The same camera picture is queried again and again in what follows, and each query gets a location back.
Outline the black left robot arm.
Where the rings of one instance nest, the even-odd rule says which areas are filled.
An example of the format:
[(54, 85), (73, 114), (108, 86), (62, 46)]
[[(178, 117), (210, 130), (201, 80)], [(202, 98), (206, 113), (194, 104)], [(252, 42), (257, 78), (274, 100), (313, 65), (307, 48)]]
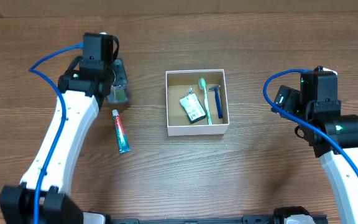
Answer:
[(42, 145), (17, 187), (6, 185), (0, 208), (6, 223), (110, 223), (107, 214), (84, 212), (70, 198), (85, 136), (105, 98), (123, 95), (123, 61), (75, 58), (58, 80), (55, 112)]

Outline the green white toothbrush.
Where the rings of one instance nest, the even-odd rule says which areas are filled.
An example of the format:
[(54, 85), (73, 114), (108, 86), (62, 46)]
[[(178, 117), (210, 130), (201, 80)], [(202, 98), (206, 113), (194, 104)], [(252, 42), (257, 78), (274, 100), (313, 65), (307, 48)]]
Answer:
[(212, 125), (213, 122), (212, 122), (211, 115), (210, 115), (210, 112), (209, 112), (208, 93), (207, 93), (207, 90), (206, 90), (206, 86), (207, 86), (206, 80), (203, 77), (201, 77), (198, 80), (198, 85), (199, 85), (199, 88), (204, 93), (204, 107), (205, 107), (206, 115), (207, 115), (207, 118), (208, 118), (208, 124)]

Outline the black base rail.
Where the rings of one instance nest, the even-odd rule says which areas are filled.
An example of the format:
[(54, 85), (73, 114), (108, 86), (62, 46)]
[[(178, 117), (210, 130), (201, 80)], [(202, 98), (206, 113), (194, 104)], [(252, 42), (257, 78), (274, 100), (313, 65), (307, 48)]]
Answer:
[(163, 220), (139, 220), (110, 219), (107, 224), (282, 224), (282, 223), (328, 223), (326, 215), (295, 215), (288, 218), (280, 218), (274, 215), (244, 215), (237, 218), (201, 218), (201, 219), (163, 219)]

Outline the green white floss packet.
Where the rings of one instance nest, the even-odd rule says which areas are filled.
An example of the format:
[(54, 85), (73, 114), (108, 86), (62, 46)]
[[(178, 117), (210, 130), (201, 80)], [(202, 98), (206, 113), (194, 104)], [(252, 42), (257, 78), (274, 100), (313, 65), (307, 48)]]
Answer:
[(185, 110), (190, 123), (205, 119), (206, 112), (197, 95), (193, 93), (192, 86), (189, 87), (188, 94), (180, 99), (180, 104)]

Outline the red green toothpaste tube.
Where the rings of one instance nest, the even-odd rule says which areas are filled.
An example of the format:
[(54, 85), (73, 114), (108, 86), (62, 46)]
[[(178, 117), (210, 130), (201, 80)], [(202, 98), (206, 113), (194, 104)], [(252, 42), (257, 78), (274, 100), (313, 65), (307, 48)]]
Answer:
[(126, 134), (122, 125), (121, 117), (119, 116), (118, 110), (112, 110), (112, 116), (114, 119), (114, 125), (116, 129), (117, 144), (119, 147), (119, 153), (129, 152), (131, 150), (127, 141)]

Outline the white cardboard box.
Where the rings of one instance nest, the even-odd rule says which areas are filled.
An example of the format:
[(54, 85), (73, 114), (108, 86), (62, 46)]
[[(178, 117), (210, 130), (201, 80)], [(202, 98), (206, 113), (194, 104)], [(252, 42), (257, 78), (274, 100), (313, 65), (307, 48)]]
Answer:
[[(220, 85), (219, 97), (223, 111), (223, 118), (218, 118), (216, 101), (213, 91), (207, 91), (209, 112), (212, 125), (208, 119), (202, 119), (190, 123), (187, 114), (180, 104), (180, 99), (188, 94), (192, 86), (201, 104), (204, 103), (204, 93), (199, 88), (198, 80), (203, 77), (206, 80), (206, 89)], [(165, 74), (166, 106), (167, 106), (167, 130), (169, 136), (209, 135), (224, 134), (230, 125), (229, 108), (227, 104), (226, 77), (223, 69), (211, 70), (174, 70)]]

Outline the clear soap pump bottle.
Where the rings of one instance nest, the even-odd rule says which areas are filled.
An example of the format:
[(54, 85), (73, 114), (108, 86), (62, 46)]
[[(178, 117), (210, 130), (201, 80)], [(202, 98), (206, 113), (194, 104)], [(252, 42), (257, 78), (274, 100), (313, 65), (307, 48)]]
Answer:
[(129, 101), (127, 85), (112, 85), (111, 92), (107, 96), (107, 99), (113, 104), (127, 103)]

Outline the blue disposable razor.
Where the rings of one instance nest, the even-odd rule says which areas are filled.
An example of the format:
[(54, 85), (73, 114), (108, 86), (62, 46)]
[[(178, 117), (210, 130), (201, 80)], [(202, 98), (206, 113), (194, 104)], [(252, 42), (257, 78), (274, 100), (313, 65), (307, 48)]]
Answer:
[(220, 100), (219, 92), (218, 92), (220, 87), (221, 87), (220, 85), (213, 86), (213, 87), (209, 88), (209, 91), (214, 92), (215, 101), (216, 101), (216, 107), (217, 107), (217, 112), (218, 112), (218, 118), (222, 119), (223, 118), (223, 111), (222, 111), (221, 100)]

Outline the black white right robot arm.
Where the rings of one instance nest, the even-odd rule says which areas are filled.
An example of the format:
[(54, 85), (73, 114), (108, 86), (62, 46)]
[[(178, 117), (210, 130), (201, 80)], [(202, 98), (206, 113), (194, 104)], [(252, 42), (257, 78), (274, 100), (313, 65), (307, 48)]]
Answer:
[(268, 97), (267, 85), (264, 85), (263, 94), (267, 103), (277, 113), (298, 123), (313, 134), (321, 136), (330, 147), (334, 148), (322, 154), (319, 159), (333, 188), (341, 221), (358, 223), (358, 147), (343, 149), (321, 130), (279, 108)]

